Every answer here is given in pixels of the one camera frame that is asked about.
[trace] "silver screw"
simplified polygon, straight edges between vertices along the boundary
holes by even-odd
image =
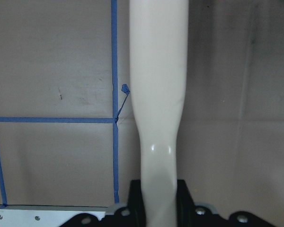
[[[123,210],[123,211],[121,211],[121,215],[122,216],[128,216],[128,215],[130,215],[131,213],[130,213],[130,211],[128,210],[128,209],[126,209],[126,210]]]
[[[247,223],[248,222],[248,218],[244,215],[237,216],[237,220],[238,220],[238,222],[241,222],[241,223]]]
[[[204,215],[206,213],[206,211],[202,207],[198,207],[197,209],[195,209],[195,212],[198,215]]]

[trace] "white metal plate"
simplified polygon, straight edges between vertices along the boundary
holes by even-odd
[[[59,227],[73,216],[89,213],[101,220],[104,207],[7,206],[0,209],[0,227]]]

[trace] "gray surface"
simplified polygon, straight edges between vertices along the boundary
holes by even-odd
[[[118,1],[119,88],[130,85],[128,2]],[[189,21],[178,177],[223,217],[249,210],[284,227],[284,0],[192,0]],[[0,1],[0,115],[111,117],[110,54],[108,0]],[[126,202],[140,175],[130,98],[118,127]],[[111,143],[111,125],[0,123],[9,202],[111,205]]]

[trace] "white plastic utensil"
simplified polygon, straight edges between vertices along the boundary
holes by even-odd
[[[186,87],[188,0],[130,1],[130,78],[148,227],[177,226],[176,140]]]

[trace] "black bracket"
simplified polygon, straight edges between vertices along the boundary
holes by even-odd
[[[146,216],[140,180],[131,181],[127,207],[106,215],[101,221],[91,214],[78,214],[61,227],[145,227]],[[184,180],[177,181],[177,227],[275,227],[244,211],[233,213],[228,220],[205,206],[196,206]]]

